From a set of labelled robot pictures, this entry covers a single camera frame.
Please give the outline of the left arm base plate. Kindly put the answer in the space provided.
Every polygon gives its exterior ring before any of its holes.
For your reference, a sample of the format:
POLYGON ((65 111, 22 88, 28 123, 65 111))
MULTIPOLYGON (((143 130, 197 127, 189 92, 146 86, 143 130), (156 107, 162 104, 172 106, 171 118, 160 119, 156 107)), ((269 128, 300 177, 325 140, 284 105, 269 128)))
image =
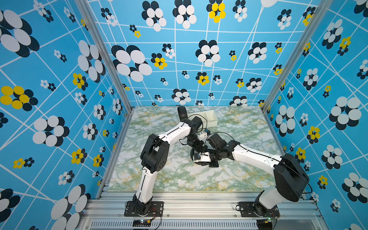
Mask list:
POLYGON ((160 217, 163 215, 164 202, 151 201, 142 204, 139 201, 128 201, 125 204, 125 217, 160 217))

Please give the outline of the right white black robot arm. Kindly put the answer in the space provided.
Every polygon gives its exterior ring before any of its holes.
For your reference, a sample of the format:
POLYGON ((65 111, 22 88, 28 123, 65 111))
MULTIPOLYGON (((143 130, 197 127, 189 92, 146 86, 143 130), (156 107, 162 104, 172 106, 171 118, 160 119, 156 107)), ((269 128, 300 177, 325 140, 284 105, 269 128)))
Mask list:
POLYGON ((226 142, 218 134, 211 135, 207 142, 213 148, 209 152, 212 161, 228 158, 250 164, 274 176, 275 185, 262 191, 253 203, 253 210, 258 216, 265 216, 286 200, 298 202, 309 185, 308 175, 290 154, 278 156, 264 153, 235 140, 226 142))

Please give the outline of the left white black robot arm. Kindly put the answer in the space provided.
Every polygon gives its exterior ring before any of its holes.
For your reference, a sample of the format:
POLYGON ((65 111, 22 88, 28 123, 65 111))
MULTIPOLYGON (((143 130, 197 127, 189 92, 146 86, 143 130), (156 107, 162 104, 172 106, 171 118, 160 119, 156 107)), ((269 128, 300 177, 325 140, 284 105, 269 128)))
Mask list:
POLYGON ((133 203, 139 215, 147 215, 153 198, 153 187, 158 172, 167 162, 170 146, 182 139, 195 151, 203 152, 204 142, 196 134, 203 122, 199 117, 192 120, 181 119, 181 122, 169 131, 155 135, 151 134, 141 153, 142 176, 139 188, 133 196, 133 203))

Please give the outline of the long black leather belt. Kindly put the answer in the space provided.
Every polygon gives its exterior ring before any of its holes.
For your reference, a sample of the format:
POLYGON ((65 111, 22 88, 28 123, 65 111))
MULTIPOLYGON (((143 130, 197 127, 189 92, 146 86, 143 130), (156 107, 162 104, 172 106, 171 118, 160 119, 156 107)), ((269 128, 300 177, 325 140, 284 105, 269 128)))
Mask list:
POLYGON ((184 106, 178 106, 177 111, 178 111, 179 120, 181 122, 184 122, 185 120, 188 119, 187 111, 184 106))

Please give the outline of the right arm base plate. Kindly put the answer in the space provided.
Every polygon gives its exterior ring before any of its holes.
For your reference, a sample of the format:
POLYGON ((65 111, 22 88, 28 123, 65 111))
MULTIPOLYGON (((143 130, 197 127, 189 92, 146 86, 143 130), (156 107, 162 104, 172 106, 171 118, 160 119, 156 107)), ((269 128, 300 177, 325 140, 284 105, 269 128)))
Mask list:
POLYGON ((262 205, 254 204, 254 202, 238 202, 235 207, 243 218, 271 218, 280 217, 277 206, 272 209, 266 209, 262 205))

